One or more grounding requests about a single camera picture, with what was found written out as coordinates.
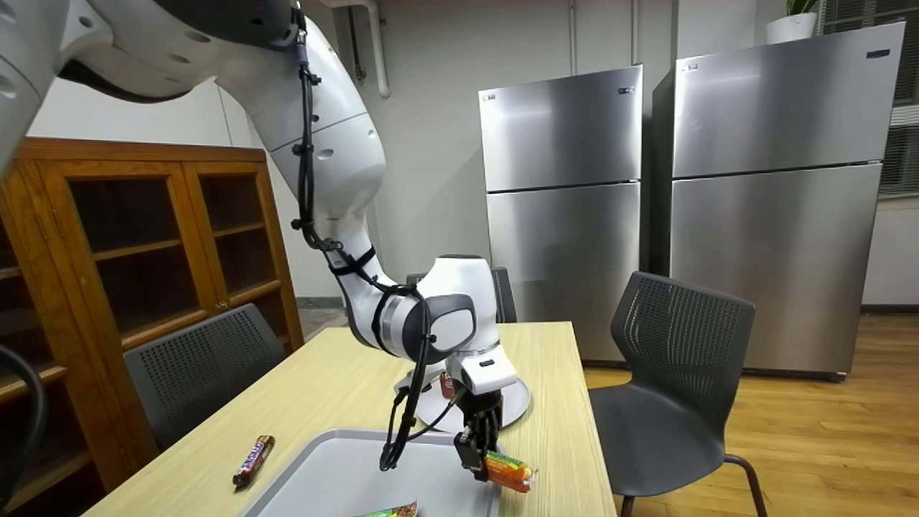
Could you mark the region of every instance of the refrigerator door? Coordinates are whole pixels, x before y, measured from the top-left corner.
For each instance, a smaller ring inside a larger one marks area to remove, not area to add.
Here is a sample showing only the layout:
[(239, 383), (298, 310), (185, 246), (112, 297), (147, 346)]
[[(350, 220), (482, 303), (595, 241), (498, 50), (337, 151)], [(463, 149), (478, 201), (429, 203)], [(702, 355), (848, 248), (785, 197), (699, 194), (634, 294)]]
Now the refrigerator door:
[(755, 303), (746, 366), (848, 372), (883, 167), (673, 184), (673, 279)]
[(614, 303), (639, 269), (639, 184), (489, 194), (493, 264), (521, 320), (574, 320), (584, 358), (621, 361)]
[(641, 69), (482, 89), (489, 192), (639, 177), (641, 93)]
[(903, 35), (890, 22), (677, 59), (673, 174), (880, 161)]

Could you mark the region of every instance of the chair leg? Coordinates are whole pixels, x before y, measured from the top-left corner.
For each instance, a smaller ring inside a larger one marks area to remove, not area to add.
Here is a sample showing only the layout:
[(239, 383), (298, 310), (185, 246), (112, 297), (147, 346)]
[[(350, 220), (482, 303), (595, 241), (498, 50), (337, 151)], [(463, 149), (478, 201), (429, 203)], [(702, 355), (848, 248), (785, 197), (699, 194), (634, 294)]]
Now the chair leg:
[(623, 497), (621, 517), (631, 517), (634, 497)]
[(723, 454), (723, 461), (736, 461), (736, 465), (740, 465), (746, 470), (746, 481), (749, 481), (755, 513), (766, 517), (766, 503), (763, 503), (763, 491), (758, 488), (755, 468), (745, 455), (736, 455), (736, 454)]

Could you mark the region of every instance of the wooden cabinet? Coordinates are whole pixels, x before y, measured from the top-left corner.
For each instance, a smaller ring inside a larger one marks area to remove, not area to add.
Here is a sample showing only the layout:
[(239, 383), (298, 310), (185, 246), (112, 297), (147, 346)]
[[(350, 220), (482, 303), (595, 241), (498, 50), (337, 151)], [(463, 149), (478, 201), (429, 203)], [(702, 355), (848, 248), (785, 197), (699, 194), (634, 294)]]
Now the wooden cabinet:
[[(116, 488), (156, 455), (124, 349), (248, 302), (303, 345), (261, 149), (25, 141), (0, 218), (0, 338), (56, 405), (35, 494), (78, 470)], [(21, 391), (0, 375), (4, 422)]]

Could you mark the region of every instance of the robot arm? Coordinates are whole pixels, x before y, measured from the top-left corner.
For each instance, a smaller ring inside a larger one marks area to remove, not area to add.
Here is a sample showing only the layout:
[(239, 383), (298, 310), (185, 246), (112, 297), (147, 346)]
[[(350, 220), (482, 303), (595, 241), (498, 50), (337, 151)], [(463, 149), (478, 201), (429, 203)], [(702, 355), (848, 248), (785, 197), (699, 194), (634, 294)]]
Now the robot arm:
[(492, 266), (446, 254), (417, 287), (383, 269), (367, 203), (383, 184), (384, 151), (334, 46), (298, 6), (0, 0), (0, 170), (56, 73), (126, 99), (178, 96), (215, 78), (248, 109), (272, 164), (298, 192), (298, 223), (344, 292), (353, 335), (417, 365), (446, 358), (469, 422), (460, 450), (493, 450), (498, 391), (516, 372), (498, 335)]

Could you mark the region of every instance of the table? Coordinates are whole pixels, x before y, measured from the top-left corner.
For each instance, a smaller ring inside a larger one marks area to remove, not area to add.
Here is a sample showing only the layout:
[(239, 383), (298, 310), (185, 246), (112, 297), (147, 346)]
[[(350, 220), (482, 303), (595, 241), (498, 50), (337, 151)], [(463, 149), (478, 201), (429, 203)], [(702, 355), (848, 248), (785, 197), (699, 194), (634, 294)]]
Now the table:
[[(534, 408), (501, 434), (501, 444), (539, 468), (529, 494), (504, 491), (501, 513), (614, 513), (571, 325), (504, 325), (501, 338), (534, 392)], [(340, 427), (384, 431), (393, 381), (407, 369), (412, 361), (330, 327), (90, 513), (241, 513), (314, 437)], [(277, 448), (252, 488), (234, 494), (229, 477), (259, 434), (272, 434)]]

